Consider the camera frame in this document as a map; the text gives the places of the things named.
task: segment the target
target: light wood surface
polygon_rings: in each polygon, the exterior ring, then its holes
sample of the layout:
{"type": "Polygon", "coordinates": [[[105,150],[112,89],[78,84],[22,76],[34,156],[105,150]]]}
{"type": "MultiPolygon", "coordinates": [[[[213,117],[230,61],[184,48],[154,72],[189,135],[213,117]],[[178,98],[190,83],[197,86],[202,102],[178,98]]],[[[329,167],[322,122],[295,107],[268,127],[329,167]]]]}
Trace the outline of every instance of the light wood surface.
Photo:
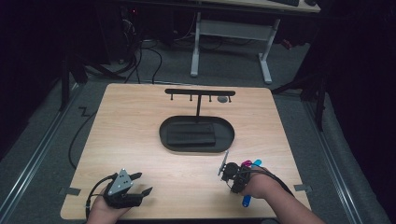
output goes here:
{"type": "Polygon", "coordinates": [[[311,7],[304,0],[300,0],[299,6],[297,7],[271,2],[268,0],[201,0],[201,2],[231,4],[246,7],[265,7],[271,9],[281,9],[298,12],[320,12],[320,7],[318,6],[318,4],[316,4],[314,7],[311,7]]]}
{"type": "Polygon", "coordinates": [[[174,95],[171,101],[164,93],[166,88],[235,91],[231,103],[220,103],[217,97],[209,103],[203,96],[201,106],[202,116],[221,117],[233,125],[235,139],[227,161],[262,160],[263,166],[310,207],[305,193],[294,191],[293,185],[302,181],[268,89],[110,84],[70,185],[81,192],[66,196],[62,218],[84,219],[92,187],[121,168],[128,174],[143,173],[130,193],[153,187],[141,206],[134,207],[123,219],[275,216],[264,200],[252,199],[250,207],[243,207],[243,197],[231,193],[220,181],[218,171],[224,152],[176,153],[162,145],[159,128],[163,121],[175,115],[195,115],[197,103],[197,97],[191,102],[189,95],[174,95]]]}

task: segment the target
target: wooden table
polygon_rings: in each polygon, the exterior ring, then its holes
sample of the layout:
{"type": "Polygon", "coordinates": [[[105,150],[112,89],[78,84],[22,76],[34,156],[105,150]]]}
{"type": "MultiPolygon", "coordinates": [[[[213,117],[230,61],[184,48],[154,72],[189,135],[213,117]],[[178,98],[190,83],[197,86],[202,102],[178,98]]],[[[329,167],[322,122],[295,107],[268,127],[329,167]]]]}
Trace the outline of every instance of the wooden table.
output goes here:
{"type": "Polygon", "coordinates": [[[195,115],[197,103],[189,95],[174,95],[171,101],[164,93],[167,88],[235,91],[231,103],[220,103],[216,97],[209,102],[203,96],[201,105],[202,116],[221,117],[233,125],[235,139],[227,161],[262,160],[310,207],[305,193],[294,191],[293,185],[302,181],[268,89],[110,84],[70,185],[81,192],[66,196],[62,218],[84,219],[85,202],[94,184],[121,168],[128,174],[143,173],[130,193],[153,187],[140,207],[123,219],[275,217],[265,200],[252,199],[248,208],[243,207],[243,197],[220,181],[225,152],[176,153],[162,145],[159,128],[163,121],[175,115],[195,115]]]}

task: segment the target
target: person's left hand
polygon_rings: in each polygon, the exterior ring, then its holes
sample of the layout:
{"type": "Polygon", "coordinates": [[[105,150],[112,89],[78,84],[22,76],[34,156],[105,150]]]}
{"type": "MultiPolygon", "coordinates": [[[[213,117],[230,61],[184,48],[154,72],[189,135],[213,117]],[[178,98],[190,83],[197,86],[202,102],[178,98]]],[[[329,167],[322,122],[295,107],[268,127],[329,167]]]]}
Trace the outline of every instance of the person's left hand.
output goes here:
{"type": "MultiPolygon", "coordinates": [[[[100,194],[105,193],[105,189],[102,189],[100,194]]],[[[131,208],[113,208],[107,205],[103,196],[97,196],[93,202],[90,216],[88,217],[87,224],[113,224],[122,217],[131,208]]]]}

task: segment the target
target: metal track on floor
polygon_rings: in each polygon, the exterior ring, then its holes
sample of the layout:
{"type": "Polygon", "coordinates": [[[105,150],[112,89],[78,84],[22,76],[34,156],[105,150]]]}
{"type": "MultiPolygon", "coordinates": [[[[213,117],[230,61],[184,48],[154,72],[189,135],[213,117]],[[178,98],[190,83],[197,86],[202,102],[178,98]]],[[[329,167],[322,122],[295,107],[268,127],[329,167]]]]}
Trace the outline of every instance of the metal track on floor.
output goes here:
{"type": "Polygon", "coordinates": [[[35,173],[38,170],[41,162],[47,155],[47,152],[50,149],[52,139],[57,133],[60,125],[62,124],[64,116],[67,114],[73,102],[75,102],[79,94],[82,92],[83,87],[83,85],[78,84],[75,84],[73,86],[69,104],[64,109],[64,111],[59,111],[57,113],[55,119],[52,121],[51,125],[44,134],[44,137],[38,144],[32,158],[28,161],[11,192],[8,194],[7,198],[0,207],[0,224],[7,223],[7,221],[11,217],[23,193],[26,191],[27,187],[35,176],[35,173]]]}
{"type": "Polygon", "coordinates": [[[332,181],[334,183],[335,189],[337,190],[338,196],[340,197],[341,203],[344,206],[349,222],[352,224],[363,223],[361,220],[361,215],[359,214],[359,211],[355,203],[353,202],[353,198],[352,195],[350,194],[346,181],[341,175],[337,162],[335,161],[335,158],[332,155],[332,151],[330,150],[330,147],[327,143],[325,134],[318,129],[318,126],[315,123],[314,107],[309,102],[303,102],[303,106],[306,113],[311,117],[310,119],[311,125],[318,136],[318,140],[323,149],[326,165],[330,171],[330,176],[332,177],[332,181]]]}

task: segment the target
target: keyboard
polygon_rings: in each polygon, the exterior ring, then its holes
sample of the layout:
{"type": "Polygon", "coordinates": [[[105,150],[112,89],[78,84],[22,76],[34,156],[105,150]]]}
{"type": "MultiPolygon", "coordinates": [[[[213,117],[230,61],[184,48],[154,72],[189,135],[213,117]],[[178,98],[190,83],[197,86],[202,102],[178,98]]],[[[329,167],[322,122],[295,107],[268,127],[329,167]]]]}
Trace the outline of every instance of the keyboard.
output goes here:
{"type": "Polygon", "coordinates": [[[280,3],[280,4],[292,6],[292,7],[297,7],[298,4],[300,3],[300,0],[268,0],[268,1],[276,2],[276,3],[280,3]]]}

